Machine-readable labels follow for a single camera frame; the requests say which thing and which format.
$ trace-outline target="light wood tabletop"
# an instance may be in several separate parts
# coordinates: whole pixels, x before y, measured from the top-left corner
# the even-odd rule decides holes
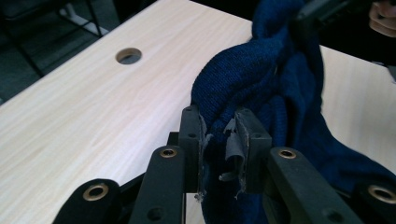
[[[144,173],[177,131],[191,85],[251,22],[187,0],[161,0],[0,106],[0,223],[51,223],[81,184]],[[123,49],[142,57],[120,64]],[[396,85],[388,71],[332,49],[323,114],[333,134],[396,172]],[[187,223],[202,223],[189,195]]]

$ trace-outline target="finger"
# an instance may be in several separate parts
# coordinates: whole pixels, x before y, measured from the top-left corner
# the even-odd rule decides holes
[[[396,18],[396,6],[393,6],[390,1],[375,2],[378,8],[378,14],[386,18]]]
[[[391,30],[396,30],[396,18],[378,17],[378,7],[372,6],[370,9],[369,17],[372,21],[376,21],[382,26]]]
[[[396,37],[396,30],[389,29],[376,21],[370,21],[370,27],[382,35]]]

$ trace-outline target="blue towel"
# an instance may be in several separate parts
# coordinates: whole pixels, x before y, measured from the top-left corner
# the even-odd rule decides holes
[[[323,62],[318,40],[298,44],[288,21],[304,0],[261,0],[253,38],[216,55],[196,78],[191,101],[213,134],[204,153],[202,203],[206,223],[265,223],[262,196],[239,193],[235,181],[219,181],[233,163],[225,160],[223,132],[238,106],[249,108],[273,137],[274,147],[300,150],[335,188],[356,183],[396,184],[395,175],[332,137],[321,111]]]

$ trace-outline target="black chair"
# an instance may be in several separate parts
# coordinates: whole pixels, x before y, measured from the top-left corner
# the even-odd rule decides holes
[[[85,2],[91,13],[92,19],[84,24],[80,24],[79,27],[93,22],[97,30],[97,35],[101,37],[101,28],[93,11],[91,0],[85,0]],[[31,19],[50,13],[51,11],[55,11],[60,15],[59,12],[61,8],[65,7],[67,4],[70,4],[70,0],[0,0],[0,28],[26,62],[29,63],[40,77],[44,76],[43,72],[38,68],[26,50],[23,49],[20,41],[11,34],[9,28],[21,25]]]

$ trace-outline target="cable hole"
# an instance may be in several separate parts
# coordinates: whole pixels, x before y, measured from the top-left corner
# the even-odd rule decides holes
[[[129,48],[122,49],[116,55],[117,62],[121,64],[136,63],[142,58],[142,52],[139,49]]]

